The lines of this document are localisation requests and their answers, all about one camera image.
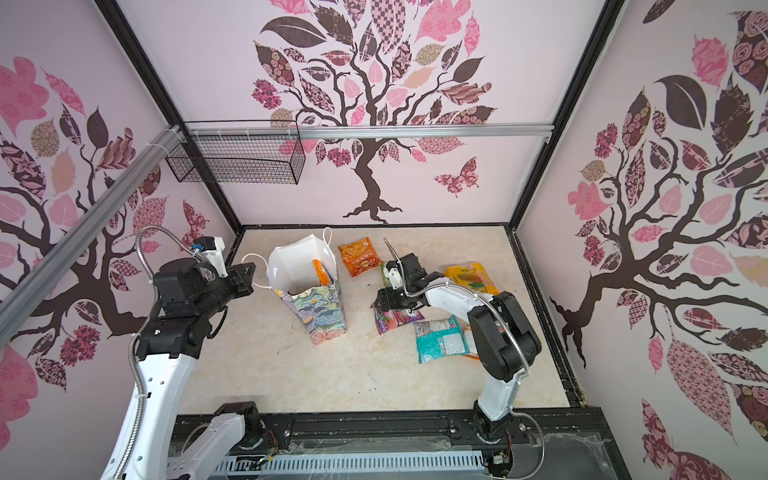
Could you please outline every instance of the floor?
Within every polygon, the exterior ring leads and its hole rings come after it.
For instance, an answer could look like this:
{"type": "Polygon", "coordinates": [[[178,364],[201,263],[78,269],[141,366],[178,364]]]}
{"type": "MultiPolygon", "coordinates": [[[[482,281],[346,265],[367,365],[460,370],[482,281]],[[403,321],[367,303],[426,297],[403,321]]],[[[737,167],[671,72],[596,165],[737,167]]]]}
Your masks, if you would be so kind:
{"type": "MultiPolygon", "coordinates": [[[[268,258],[321,230],[249,230],[235,263],[245,253],[268,258]]],[[[391,260],[383,238],[398,254],[415,253],[427,272],[482,263],[499,290],[512,292],[541,340],[515,405],[568,407],[530,296],[503,227],[348,228],[333,231],[344,314],[349,332],[314,346],[303,325],[273,292],[256,289],[233,300],[218,336],[207,340],[192,373],[180,413],[212,413],[222,403],[254,400],[261,412],[342,412],[470,409],[485,381],[480,362],[453,356],[419,365],[415,329],[400,326],[379,335],[370,309],[383,288],[378,268],[352,278],[338,256],[339,245],[370,237],[382,260],[391,260]]],[[[250,257],[247,261],[260,262],[250,257]]],[[[254,281],[266,283],[263,264],[254,281]]],[[[421,310],[427,320],[449,317],[444,310],[421,310]]]]}

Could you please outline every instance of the chip bag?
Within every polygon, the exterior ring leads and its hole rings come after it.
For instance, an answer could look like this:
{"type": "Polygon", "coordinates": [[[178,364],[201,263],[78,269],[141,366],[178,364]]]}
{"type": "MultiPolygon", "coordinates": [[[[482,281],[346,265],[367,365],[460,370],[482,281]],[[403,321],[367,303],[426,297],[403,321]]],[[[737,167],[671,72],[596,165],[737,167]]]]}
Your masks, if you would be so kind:
{"type": "Polygon", "coordinates": [[[339,247],[339,252],[351,276],[358,276],[382,262],[368,237],[349,245],[342,245],[339,247]]]}

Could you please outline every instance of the snack bag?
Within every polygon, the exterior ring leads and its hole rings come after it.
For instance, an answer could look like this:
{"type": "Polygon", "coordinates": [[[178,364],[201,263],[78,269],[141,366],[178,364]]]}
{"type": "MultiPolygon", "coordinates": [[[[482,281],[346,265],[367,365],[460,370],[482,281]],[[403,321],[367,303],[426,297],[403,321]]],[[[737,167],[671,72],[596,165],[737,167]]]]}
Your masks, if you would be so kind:
{"type": "Polygon", "coordinates": [[[467,345],[455,316],[447,320],[416,322],[416,350],[419,363],[450,355],[465,355],[467,345]]]}
{"type": "Polygon", "coordinates": [[[339,247],[339,252],[351,276],[358,276],[382,262],[368,237],[349,245],[342,245],[339,247]]]}
{"type": "Polygon", "coordinates": [[[498,295],[496,285],[480,263],[450,266],[443,274],[455,283],[471,288],[475,292],[498,295]]]}

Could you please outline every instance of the tree mural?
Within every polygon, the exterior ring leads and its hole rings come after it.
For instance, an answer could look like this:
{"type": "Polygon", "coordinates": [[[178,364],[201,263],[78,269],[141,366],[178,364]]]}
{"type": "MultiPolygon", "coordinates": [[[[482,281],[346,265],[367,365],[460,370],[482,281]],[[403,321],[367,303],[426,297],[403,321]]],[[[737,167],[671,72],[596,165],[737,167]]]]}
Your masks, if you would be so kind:
{"type": "MultiPolygon", "coordinates": [[[[428,7],[422,10],[413,41],[403,38],[411,18],[406,14],[406,0],[371,0],[372,20],[367,25],[361,22],[366,0],[309,2],[313,12],[303,0],[270,1],[286,13],[312,15],[322,29],[298,16],[275,18],[263,26],[262,32],[271,31],[291,45],[278,49],[256,42],[259,62],[277,87],[268,80],[257,80],[253,97],[274,110],[273,126],[285,125],[282,122],[293,120],[294,115],[302,125],[337,127],[483,124],[495,110],[481,105],[459,107],[477,104],[492,86],[469,83],[482,62],[482,58],[470,58],[480,39],[478,22],[473,15],[464,25],[461,20],[471,8],[469,0],[458,0],[455,5],[452,0],[407,0],[414,5],[410,7],[415,9],[414,20],[420,7],[428,7]],[[449,41],[450,35],[462,32],[461,38],[449,41]],[[413,55],[412,42],[422,37],[437,43],[424,45],[413,55]],[[318,45],[328,51],[322,58],[307,59],[307,49],[318,45]],[[297,111],[278,108],[286,98],[295,98],[297,111]],[[444,102],[452,108],[444,108],[444,102]]],[[[463,145],[456,137],[420,138],[418,148],[410,143],[399,138],[360,138],[304,141],[303,147],[307,152],[314,149],[318,164],[325,159],[336,167],[355,163],[353,170],[368,195],[344,217],[368,212],[372,220],[386,223],[379,212],[402,209],[382,199],[370,162],[375,158],[400,162],[402,151],[426,162],[425,153],[440,155],[463,145]]],[[[285,146],[285,152],[292,150],[292,143],[285,146]]],[[[460,174],[440,175],[435,180],[458,194],[477,184],[475,169],[472,159],[460,174]]]]}
{"type": "Polygon", "coordinates": [[[723,42],[696,38],[693,64],[701,83],[682,74],[661,78],[665,108],[652,107],[643,90],[621,134],[615,124],[598,133],[598,158],[568,194],[585,220],[576,237],[584,239],[591,267],[586,292],[576,310],[551,301],[565,321],[566,346],[572,336],[586,367],[582,330],[607,290],[619,290],[616,308],[628,309],[629,327],[647,319],[652,368],[663,368],[666,349],[680,390],[730,435],[733,391],[742,413],[768,441],[768,390],[743,385],[768,381],[765,369],[743,355],[762,348],[768,332],[743,328],[737,318],[716,319],[707,310],[730,304],[768,315],[764,296],[744,298],[737,290],[745,283],[768,287],[768,257],[755,251],[768,247],[768,214],[753,214],[768,201],[768,105],[755,122],[750,101],[752,95],[761,106],[766,103],[768,15],[731,15],[738,24],[732,66],[723,42]],[[730,352],[707,355],[683,338],[730,352]],[[723,374],[739,382],[725,381],[723,374]]]}

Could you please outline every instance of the wire basket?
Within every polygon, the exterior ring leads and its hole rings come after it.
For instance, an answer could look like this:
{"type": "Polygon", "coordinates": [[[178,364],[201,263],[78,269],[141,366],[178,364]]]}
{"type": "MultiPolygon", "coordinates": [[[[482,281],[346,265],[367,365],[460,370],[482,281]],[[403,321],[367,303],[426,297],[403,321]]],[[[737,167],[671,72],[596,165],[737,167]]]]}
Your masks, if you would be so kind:
{"type": "MultiPolygon", "coordinates": [[[[295,121],[280,122],[281,127],[295,121]]],[[[275,134],[194,134],[194,142],[202,157],[190,156],[185,144],[178,144],[165,157],[180,182],[238,182],[259,184],[298,184],[306,155],[298,128],[291,133],[275,134]],[[201,173],[193,160],[202,160],[201,173]]]]}

